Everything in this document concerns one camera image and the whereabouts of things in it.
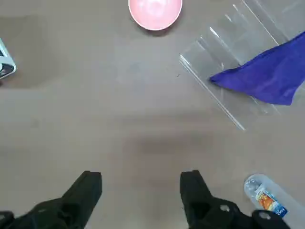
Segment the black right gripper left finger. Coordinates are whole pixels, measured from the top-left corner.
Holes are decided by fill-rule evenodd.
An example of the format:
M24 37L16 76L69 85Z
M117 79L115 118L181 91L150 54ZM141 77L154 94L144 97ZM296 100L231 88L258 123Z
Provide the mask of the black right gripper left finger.
M2 229L84 229L102 195L102 174L84 171L60 197L35 205L15 217L0 212Z

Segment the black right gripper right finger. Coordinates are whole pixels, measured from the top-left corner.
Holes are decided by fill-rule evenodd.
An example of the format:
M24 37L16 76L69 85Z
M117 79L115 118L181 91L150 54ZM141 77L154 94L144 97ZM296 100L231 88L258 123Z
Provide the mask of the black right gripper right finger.
M198 170L180 175L180 195L190 229L288 229L275 213L255 210L250 216L228 200L214 197Z

